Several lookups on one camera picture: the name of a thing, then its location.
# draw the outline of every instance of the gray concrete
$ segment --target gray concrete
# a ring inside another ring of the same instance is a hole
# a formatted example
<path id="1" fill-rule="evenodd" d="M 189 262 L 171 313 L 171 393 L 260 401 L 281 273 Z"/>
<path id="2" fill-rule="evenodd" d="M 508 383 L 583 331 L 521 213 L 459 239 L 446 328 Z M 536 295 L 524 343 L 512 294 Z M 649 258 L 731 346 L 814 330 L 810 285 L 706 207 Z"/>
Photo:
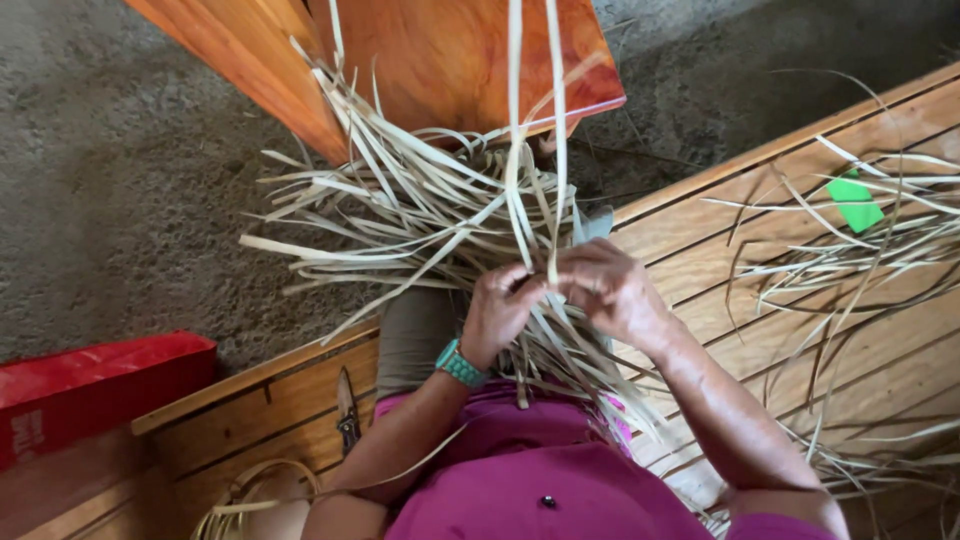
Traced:
<path id="1" fill-rule="evenodd" d="M 952 0 L 596 0 L 630 101 L 575 137 L 707 166 L 945 63 Z M 292 140 L 120 0 L 4 0 L 0 357 L 185 328 L 230 370 L 313 339 L 365 285 L 283 298 L 279 258 L 242 249 L 263 209 L 257 151 Z M 636 123 L 640 140 L 628 123 Z M 651 190 L 696 168 L 582 147 L 581 194 Z M 635 195 L 614 199 L 615 204 Z M 317 245 L 335 238 L 311 238 Z"/>

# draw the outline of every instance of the watch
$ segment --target watch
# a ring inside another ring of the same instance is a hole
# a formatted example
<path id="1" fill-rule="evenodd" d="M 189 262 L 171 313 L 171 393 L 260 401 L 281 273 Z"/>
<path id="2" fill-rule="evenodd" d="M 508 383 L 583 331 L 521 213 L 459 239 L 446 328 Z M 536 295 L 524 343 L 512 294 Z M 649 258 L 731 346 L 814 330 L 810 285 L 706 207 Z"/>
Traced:
<path id="1" fill-rule="evenodd" d="M 476 389 L 487 382 L 487 374 L 473 367 L 460 354 L 460 340 L 454 339 L 446 346 L 437 358 L 437 369 L 442 369 L 471 389 Z"/>

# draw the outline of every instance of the forearm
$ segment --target forearm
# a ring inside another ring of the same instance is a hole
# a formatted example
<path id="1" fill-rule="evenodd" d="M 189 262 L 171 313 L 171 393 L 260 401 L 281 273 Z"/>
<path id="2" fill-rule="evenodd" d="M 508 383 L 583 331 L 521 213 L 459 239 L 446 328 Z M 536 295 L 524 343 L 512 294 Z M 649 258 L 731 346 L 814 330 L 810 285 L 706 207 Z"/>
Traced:
<path id="1" fill-rule="evenodd" d="M 331 488 L 378 483 L 413 467 L 450 435 L 469 389 L 447 372 L 437 371 L 416 392 L 364 433 L 337 470 Z M 417 479 L 417 472 L 361 490 L 358 496 L 390 505 Z"/>
<path id="2" fill-rule="evenodd" d="M 822 489 L 777 421 L 718 364 L 679 320 L 651 359 L 704 455 L 733 488 Z"/>

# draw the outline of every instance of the red box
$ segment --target red box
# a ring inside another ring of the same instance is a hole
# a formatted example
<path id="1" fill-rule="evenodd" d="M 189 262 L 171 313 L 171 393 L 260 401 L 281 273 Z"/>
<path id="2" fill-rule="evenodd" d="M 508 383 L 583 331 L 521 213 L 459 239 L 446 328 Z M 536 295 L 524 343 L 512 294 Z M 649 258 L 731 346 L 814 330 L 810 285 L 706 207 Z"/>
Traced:
<path id="1" fill-rule="evenodd" d="M 213 382 L 217 344 L 175 331 L 0 364 L 0 471 Z"/>

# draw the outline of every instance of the pink shirt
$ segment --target pink shirt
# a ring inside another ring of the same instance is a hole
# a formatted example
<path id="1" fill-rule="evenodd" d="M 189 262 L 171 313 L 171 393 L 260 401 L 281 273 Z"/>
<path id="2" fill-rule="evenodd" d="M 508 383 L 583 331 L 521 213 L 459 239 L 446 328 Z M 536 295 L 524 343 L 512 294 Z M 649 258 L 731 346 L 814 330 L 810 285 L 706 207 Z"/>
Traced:
<path id="1" fill-rule="evenodd" d="M 376 405 L 386 414 L 406 396 Z M 470 425 L 424 471 L 386 540 L 604 538 L 709 540 L 670 488 L 608 443 L 588 405 L 538 397 L 516 406 L 516 387 L 495 380 L 457 419 Z M 733 520 L 728 540 L 835 540 L 773 514 Z"/>

